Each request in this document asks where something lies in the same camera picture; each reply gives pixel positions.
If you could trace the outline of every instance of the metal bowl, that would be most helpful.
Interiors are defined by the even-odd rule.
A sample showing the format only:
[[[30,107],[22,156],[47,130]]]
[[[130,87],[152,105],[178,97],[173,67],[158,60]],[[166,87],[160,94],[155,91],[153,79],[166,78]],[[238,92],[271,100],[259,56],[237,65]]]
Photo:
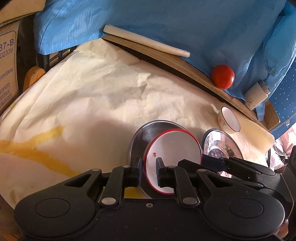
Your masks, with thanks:
[[[129,164],[133,166],[138,157],[143,158],[146,147],[156,136],[174,128],[186,130],[184,127],[168,120],[154,120],[141,126],[133,136],[129,146]],[[147,182],[145,175],[142,175],[140,190],[148,198],[170,198],[172,196],[155,191]]]
[[[216,158],[229,158],[233,156],[243,159],[242,153],[235,141],[219,129],[210,129],[204,134],[202,149],[206,155]]]

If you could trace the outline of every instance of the tomato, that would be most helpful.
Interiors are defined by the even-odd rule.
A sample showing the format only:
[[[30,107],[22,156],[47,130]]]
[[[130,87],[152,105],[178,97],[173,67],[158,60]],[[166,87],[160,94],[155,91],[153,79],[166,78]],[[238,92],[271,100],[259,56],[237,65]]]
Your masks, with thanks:
[[[217,65],[211,72],[211,79],[218,88],[226,90],[234,81],[234,72],[227,65]]]

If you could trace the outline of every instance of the jar lid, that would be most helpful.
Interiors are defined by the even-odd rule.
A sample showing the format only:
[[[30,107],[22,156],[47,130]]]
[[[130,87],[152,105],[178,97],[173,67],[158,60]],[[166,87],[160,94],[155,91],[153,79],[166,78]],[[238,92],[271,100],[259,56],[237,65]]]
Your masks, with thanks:
[[[259,80],[258,84],[260,85],[261,89],[264,91],[265,94],[267,94],[267,95],[270,94],[270,90],[268,89],[267,85],[262,80]]]

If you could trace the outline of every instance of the white bowl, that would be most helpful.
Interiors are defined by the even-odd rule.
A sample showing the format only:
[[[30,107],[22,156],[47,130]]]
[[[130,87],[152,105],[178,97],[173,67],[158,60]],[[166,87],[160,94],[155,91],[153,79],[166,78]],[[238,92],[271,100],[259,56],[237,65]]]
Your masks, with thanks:
[[[240,123],[235,114],[227,107],[222,107],[218,114],[220,128],[228,134],[240,132]]]
[[[170,129],[160,133],[147,146],[144,152],[144,172],[150,186],[159,193],[173,194],[174,189],[158,186],[156,177],[156,158],[161,157],[165,166],[177,166],[187,159],[200,164],[202,150],[198,140],[187,130]]]

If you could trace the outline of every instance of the small white cup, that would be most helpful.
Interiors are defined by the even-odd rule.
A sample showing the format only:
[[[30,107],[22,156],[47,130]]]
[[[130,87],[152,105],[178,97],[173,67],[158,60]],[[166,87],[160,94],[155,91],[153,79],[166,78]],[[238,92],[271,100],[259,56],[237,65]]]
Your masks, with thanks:
[[[222,107],[218,114],[218,124],[221,130],[228,134],[239,132],[241,127],[235,114],[227,107]]]

